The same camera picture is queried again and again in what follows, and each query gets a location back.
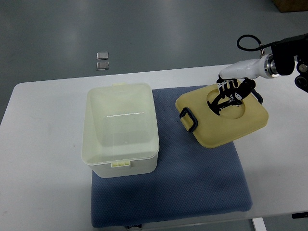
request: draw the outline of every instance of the blue cushion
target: blue cushion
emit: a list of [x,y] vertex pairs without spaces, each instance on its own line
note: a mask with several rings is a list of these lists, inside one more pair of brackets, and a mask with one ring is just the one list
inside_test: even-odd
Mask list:
[[148,174],[106,179],[93,172],[94,227],[144,224],[251,208],[233,142],[207,149],[180,121],[176,99],[200,87],[153,90],[160,144],[157,168]]

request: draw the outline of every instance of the yellow container lid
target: yellow container lid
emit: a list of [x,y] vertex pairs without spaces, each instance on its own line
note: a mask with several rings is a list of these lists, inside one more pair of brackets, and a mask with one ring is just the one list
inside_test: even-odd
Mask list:
[[[207,101],[212,102],[218,94],[217,84],[214,84],[185,93],[176,100],[178,112],[187,107],[198,120],[193,134],[202,146],[215,148],[266,126],[269,114],[252,94],[243,99],[242,105],[226,107],[217,115]],[[181,122],[186,130],[193,125],[189,115],[182,117]]]

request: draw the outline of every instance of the plastic storage box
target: plastic storage box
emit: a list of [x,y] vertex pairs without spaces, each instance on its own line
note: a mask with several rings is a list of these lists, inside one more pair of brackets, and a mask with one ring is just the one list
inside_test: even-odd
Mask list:
[[152,172],[158,129],[149,85],[118,84],[88,92],[82,160],[102,178]]

